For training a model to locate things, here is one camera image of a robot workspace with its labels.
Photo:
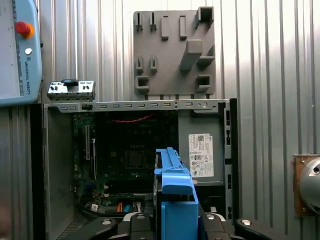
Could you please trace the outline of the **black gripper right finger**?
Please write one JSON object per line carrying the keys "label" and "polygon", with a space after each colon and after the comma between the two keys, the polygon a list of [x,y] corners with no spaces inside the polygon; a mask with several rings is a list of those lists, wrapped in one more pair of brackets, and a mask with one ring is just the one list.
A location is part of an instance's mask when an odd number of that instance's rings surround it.
{"label": "black gripper right finger", "polygon": [[227,222],[220,214],[204,213],[199,218],[201,240],[286,240],[288,236],[278,230],[249,218]]}

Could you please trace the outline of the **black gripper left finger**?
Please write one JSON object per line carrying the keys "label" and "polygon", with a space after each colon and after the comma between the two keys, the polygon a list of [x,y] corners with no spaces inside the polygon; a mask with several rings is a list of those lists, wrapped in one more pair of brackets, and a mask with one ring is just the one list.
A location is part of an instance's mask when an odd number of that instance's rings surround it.
{"label": "black gripper left finger", "polygon": [[99,217],[65,237],[66,240],[153,240],[152,218],[145,213],[130,213],[118,223]]}

